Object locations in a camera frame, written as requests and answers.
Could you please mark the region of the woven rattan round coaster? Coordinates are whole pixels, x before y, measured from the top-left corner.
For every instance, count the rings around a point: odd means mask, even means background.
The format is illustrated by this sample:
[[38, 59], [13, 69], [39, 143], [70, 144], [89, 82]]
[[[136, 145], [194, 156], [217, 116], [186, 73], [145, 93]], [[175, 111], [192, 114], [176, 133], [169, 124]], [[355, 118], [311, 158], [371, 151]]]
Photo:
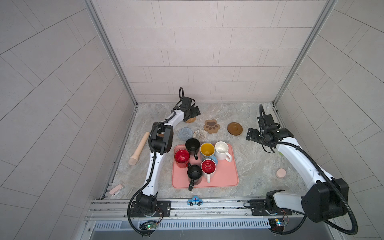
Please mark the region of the woven rattan round coaster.
[[196, 117], [194, 117], [194, 118], [190, 118], [190, 119], [188, 119], [188, 120], [186, 121], [186, 123], [187, 123], [187, 124], [191, 124], [191, 123], [195, 122], [196, 119], [197, 119]]

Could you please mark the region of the grey-blue woven round coaster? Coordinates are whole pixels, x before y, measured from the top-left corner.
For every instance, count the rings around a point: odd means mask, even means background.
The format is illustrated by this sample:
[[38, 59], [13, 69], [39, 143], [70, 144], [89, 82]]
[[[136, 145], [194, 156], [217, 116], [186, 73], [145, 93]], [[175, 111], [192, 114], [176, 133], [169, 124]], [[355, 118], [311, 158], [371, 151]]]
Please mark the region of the grey-blue woven round coaster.
[[178, 132], [178, 138], [181, 141], [187, 141], [189, 139], [192, 139], [193, 136], [194, 136], [194, 132], [188, 127], [181, 128]]

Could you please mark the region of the paw shaped cork coaster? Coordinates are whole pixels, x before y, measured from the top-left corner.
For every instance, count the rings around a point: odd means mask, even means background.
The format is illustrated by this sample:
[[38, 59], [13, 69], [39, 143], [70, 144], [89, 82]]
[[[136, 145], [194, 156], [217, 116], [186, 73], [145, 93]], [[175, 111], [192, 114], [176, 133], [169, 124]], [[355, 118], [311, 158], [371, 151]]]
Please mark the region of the paw shaped cork coaster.
[[209, 134], [215, 134], [219, 131], [221, 126], [218, 124], [216, 120], [206, 120], [204, 125], [204, 130]]

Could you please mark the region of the multicolour woven round coaster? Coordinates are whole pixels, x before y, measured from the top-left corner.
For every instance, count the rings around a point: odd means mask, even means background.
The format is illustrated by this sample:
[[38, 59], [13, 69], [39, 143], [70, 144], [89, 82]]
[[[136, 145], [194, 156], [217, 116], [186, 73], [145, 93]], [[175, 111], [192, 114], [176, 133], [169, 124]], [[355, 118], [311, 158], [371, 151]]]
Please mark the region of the multicolour woven round coaster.
[[197, 139], [200, 143], [204, 143], [208, 139], [208, 132], [205, 130], [196, 130], [193, 138]]

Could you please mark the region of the brown wooden coaster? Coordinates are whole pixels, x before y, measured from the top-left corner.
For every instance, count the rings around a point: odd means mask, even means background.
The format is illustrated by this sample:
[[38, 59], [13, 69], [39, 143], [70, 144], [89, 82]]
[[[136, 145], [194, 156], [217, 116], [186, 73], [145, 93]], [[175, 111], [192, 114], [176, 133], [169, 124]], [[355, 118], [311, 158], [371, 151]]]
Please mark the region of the brown wooden coaster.
[[237, 122], [232, 122], [228, 124], [227, 130], [231, 135], [239, 136], [243, 132], [243, 127]]

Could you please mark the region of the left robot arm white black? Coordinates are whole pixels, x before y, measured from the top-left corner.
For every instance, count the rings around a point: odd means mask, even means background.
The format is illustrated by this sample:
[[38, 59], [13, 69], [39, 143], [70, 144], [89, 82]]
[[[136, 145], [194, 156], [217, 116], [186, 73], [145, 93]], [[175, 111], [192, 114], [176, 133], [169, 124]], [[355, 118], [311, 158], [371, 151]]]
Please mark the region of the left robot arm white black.
[[172, 108], [171, 115], [162, 122], [153, 123], [149, 134], [150, 163], [146, 181], [131, 198], [128, 209], [152, 216], [157, 210], [158, 181], [163, 167], [163, 158], [171, 150], [174, 127], [180, 122], [195, 118], [201, 114], [196, 101], [184, 96], [184, 89], [179, 89], [179, 101]]

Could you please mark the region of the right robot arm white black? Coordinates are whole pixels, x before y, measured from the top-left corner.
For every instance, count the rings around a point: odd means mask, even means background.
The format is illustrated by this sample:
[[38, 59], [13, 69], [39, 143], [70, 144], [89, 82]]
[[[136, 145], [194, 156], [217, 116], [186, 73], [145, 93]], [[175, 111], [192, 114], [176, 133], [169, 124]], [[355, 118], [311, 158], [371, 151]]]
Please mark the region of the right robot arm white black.
[[304, 196], [289, 194], [284, 190], [274, 190], [266, 194], [264, 206], [269, 215], [276, 215], [280, 210], [288, 209], [303, 215], [300, 223], [289, 231], [275, 225], [270, 232], [289, 235], [301, 228], [306, 219], [314, 223], [324, 222], [346, 235], [358, 233], [357, 219], [348, 204], [349, 185], [342, 178], [336, 179], [323, 168], [299, 145], [294, 135], [276, 123], [272, 115], [265, 113], [259, 106], [258, 129], [250, 128], [246, 139], [256, 142], [263, 149], [270, 148], [270, 154], [279, 152], [283, 155], [307, 185]]

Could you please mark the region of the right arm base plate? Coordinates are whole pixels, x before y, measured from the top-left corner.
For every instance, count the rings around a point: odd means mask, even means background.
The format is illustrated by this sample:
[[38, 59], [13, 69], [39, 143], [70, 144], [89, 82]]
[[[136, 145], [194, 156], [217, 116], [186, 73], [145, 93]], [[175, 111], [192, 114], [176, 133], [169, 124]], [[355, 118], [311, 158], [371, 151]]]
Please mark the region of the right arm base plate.
[[281, 209], [269, 200], [249, 200], [243, 207], [250, 209], [253, 216], [284, 216], [292, 215], [292, 210]]

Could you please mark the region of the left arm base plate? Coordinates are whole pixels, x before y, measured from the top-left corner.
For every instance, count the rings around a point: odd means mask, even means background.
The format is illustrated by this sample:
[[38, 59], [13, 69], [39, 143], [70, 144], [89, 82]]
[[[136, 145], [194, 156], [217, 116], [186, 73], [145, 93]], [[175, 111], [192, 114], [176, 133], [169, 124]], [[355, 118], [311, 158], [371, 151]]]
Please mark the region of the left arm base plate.
[[148, 214], [144, 213], [143, 210], [140, 210], [136, 201], [133, 201], [130, 208], [130, 216], [131, 218], [155, 218], [162, 215], [162, 217], [169, 217], [171, 211], [171, 201], [158, 201], [157, 208], [154, 213]]

